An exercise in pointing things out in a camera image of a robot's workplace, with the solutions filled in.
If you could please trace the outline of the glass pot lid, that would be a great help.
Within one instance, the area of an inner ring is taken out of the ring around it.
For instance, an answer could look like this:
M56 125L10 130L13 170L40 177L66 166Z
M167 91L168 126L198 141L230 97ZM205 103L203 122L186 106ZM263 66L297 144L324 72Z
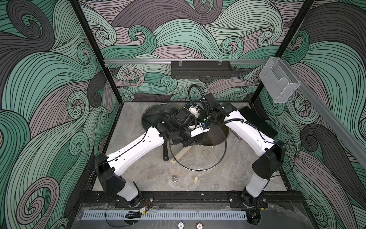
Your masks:
M203 147L203 149L198 149L198 147L197 148L193 147L181 158L183 160L182 164L190 169L209 168L210 166L213 166L221 158L224 148L225 148L224 143L215 146L213 148Z

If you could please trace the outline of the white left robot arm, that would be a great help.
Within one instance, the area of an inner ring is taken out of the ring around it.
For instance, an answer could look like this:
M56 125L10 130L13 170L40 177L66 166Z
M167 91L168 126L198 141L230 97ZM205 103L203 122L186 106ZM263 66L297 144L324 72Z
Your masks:
M123 178L123 173L138 159L171 139L188 145L194 143L194 138L206 131L198 121L201 113L201 107L193 104L187 104L169 116L160 112L157 120L133 142L107 156L97 156L95 171L104 193L122 197L130 207L138 205L142 194L135 183Z

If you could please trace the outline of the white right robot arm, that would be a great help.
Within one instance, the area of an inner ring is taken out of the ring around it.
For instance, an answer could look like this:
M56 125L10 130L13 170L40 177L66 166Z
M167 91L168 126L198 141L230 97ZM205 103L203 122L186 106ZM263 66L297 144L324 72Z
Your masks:
M282 166L286 154L283 142L275 142L272 132L270 136L261 125L262 119L251 109L237 109L231 103L220 104L209 93L199 99L205 110L205 125L226 126L240 136L258 156L252 164L253 174L243 190L245 205L251 207L257 204L270 179Z

